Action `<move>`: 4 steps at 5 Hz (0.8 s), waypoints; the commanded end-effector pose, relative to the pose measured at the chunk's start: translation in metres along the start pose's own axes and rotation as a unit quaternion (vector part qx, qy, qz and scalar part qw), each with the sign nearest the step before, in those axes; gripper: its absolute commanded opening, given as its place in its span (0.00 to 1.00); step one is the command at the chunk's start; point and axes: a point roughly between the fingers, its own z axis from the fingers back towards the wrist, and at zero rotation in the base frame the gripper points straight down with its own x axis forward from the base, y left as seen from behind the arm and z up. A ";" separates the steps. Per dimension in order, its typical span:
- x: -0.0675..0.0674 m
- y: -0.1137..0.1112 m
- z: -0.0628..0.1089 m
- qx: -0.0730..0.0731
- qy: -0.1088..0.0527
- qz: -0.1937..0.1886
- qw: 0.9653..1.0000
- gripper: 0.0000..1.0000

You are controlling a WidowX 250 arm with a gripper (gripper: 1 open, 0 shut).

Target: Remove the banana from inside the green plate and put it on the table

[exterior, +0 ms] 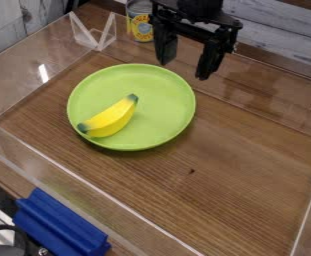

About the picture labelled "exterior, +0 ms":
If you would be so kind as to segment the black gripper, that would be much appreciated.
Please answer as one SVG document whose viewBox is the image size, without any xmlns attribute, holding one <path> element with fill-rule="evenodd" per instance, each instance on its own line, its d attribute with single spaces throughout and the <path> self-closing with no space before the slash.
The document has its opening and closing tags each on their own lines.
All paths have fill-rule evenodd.
<svg viewBox="0 0 311 256">
<path fill-rule="evenodd" d="M 154 45 L 158 61 L 176 57 L 178 35 L 204 43 L 195 77 L 207 80 L 218 71 L 226 52 L 235 50 L 239 20 L 222 10 L 224 0 L 151 0 Z"/>
</svg>

